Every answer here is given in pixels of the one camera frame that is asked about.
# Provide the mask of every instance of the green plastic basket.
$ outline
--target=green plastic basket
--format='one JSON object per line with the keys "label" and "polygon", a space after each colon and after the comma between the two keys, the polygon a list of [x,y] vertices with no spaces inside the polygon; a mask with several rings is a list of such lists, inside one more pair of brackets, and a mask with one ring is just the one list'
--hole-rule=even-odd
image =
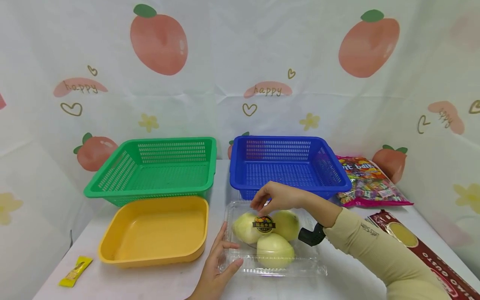
{"label": "green plastic basket", "polygon": [[116,206],[157,197],[198,195],[206,199],[215,166],[216,140],[212,137],[129,140],[112,153],[84,194]]}

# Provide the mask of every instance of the pasta package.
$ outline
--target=pasta package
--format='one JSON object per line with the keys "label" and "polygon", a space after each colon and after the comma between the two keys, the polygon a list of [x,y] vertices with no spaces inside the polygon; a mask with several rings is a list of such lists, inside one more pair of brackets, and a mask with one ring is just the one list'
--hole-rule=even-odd
{"label": "pasta package", "polygon": [[389,212],[381,210],[366,220],[393,236],[418,256],[436,275],[450,298],[480,300],[480,294],[477,291]]}
{"label": "pasta package", "polygon": [[352,182],[348,192],[337,197],[344,207],[413,205],[376,164],[364,157],[337,157]]}

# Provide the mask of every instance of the blue plastic basket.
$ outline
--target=blue plastic basket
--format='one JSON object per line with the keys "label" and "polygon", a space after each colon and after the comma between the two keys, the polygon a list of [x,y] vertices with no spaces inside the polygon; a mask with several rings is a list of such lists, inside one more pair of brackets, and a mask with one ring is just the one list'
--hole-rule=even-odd
{"label": "blue plastic basket", "polygon": [[230,184],[252,200],[269,181],[325,199],[352,183],[324,139],[309,136],[239,136],[233,142]]}

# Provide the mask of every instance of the onion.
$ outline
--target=onion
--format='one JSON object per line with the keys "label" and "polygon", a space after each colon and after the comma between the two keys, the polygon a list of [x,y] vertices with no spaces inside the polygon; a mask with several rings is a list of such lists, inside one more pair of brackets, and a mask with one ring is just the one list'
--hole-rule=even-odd
{"label": "onion", "polygon": [[272,233],[257,242],[257,260],[265,268],[283,269],[293,262],[295,251],[282,236]]}
{"label": "onion", "polygon": [[257,228],[253,227],[256,216],[252,213],[241,215],[232,226],[233,234],[247,244],[254,244],[264,235]]}
{"label": "onion", "polygon": [[300,232],[299,217],[289,210],[280,210],[272,216],[275,223],[273,233],[281,235],[284,239],[296,240]]}

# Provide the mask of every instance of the yellow plastic tray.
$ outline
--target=yellow plastic tray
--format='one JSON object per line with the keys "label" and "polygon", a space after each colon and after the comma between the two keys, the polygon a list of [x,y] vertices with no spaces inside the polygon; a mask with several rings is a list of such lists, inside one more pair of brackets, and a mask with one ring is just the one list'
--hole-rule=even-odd
{"label": "yellow plastic tray", "polygon": [[198,196],[155,198],[120,208],[98,247],[121,268],[191,262],[205,249],[208,203]]}

